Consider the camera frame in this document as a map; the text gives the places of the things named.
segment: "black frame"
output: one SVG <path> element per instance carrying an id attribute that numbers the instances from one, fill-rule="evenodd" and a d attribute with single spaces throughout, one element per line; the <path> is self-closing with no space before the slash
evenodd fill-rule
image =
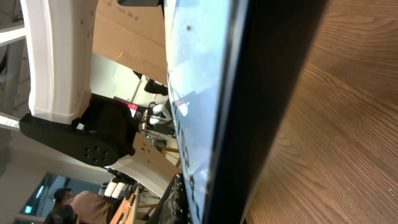
<path id="1" fill-rule="evenodd" d="M 244 221 L 325 3 L 234 1 L 202 223 Z"/>

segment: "monitor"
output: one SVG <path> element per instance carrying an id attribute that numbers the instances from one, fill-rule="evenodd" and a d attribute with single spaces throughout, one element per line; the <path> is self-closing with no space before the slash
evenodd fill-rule
<path id="1" fill-rule="evenodd" d="M 194 224 L 243 221 L 324 3 L 164 1 L 169 95 Z"/>

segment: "green light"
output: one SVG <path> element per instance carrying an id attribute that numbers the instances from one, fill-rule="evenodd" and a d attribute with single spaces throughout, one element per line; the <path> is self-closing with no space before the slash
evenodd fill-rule
<path id="1" fill-rule="evenodd" d="M 26 214 L 30 214 L 30 213 L 32 212 L 32 209 L 33 209 L 32 206 L 26 205 L 26 207 L 25 207 L 25 213 L 26 213 Z"/>

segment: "brown cardboard panel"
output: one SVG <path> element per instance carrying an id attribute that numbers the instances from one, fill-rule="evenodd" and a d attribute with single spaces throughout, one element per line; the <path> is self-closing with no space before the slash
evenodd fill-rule
<path id="1" fill-rule="evenodd" d="M 115 0 L 99 0 L 93 52 L 167 84 L 161 8 L 124 7 Z"/>

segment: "wood grain surface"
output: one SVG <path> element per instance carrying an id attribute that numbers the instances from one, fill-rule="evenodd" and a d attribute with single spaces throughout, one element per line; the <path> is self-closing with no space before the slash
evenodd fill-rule
<path id="1" fill-rule="evenodd" d="M 398 223 L 398 1 L 330 1 L 246 218 Z"/>

